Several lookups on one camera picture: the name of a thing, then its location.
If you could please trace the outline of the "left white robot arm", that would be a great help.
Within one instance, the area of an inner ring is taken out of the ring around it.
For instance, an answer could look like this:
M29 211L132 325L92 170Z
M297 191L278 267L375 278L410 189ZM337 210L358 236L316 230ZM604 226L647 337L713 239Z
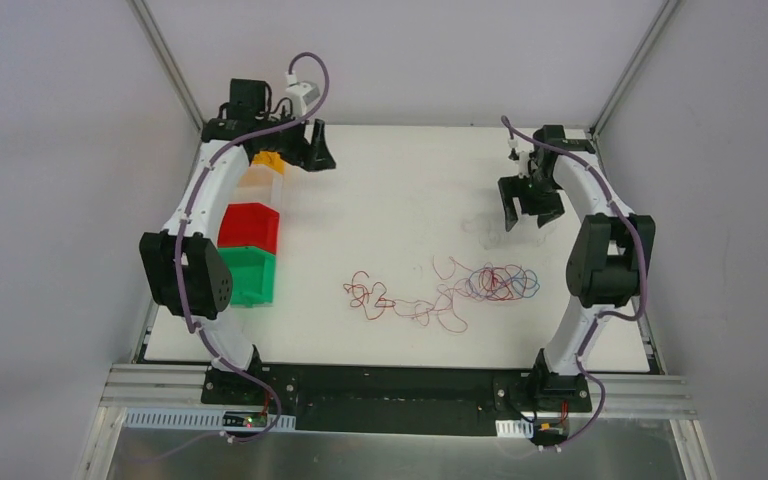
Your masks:
M214 368L231 372L226 389L241 404L263 396L265 378L249 367L255 345L226 313L233 280L218 249L224 209L260 153L276 153L308 172L335 168L325 124L314 116L326 92L290 74L289 103L273 110L267 82L232 80L228 102L202 129L196 171L174 213L159 231L146 232L139 241L154 302L200 338Z

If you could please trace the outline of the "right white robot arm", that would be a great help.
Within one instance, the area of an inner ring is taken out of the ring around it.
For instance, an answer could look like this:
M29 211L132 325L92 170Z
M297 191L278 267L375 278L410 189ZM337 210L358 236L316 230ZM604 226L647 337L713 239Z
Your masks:
M585 412L591 404L584 361L609 319L641 317L640 311L621 309L632 299L646 303L656 225L619 198L599 169L592 143L568 138L563 126L545 125L533 135L510 127L508 145L517 172L497 182L505 230L522 216L545 226L564 214L566 204L580 221L565 267L567 308L522 385L511 388L508 397L522 409Z

